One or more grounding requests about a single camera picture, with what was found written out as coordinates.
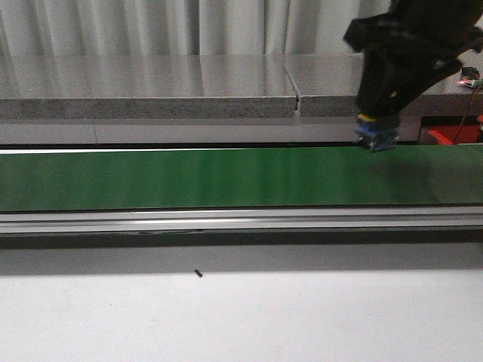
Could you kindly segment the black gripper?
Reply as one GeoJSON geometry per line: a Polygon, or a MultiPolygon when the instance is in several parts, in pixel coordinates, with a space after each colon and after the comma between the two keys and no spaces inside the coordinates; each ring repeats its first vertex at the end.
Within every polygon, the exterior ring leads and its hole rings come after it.
{"type": "Polygon", "coordinates": [[[482,14],[435,13],[397,18],[385,13],[351,21],[343,40],[363,51],[363,70],[356,97],[359,110],[371,117],[394,115],[433,85],[458,72],[458,57],[480,51],[482,14]],[[398,73],[394,59],[381,48],[398,48],[436,59],[419,59],[398,73]]]}

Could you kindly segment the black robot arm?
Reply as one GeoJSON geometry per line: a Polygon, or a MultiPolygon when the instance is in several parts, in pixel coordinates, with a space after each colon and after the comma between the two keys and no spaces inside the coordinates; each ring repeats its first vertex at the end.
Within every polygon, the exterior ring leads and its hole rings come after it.
{"type": "Polygon", "coordinates": [[[364,55],[358,109],[393,115],[458,72],[461,54],[482,51],[481,16],[480,1],[393,1],[384,14],[353,19],[343,39],[364,55]]]}

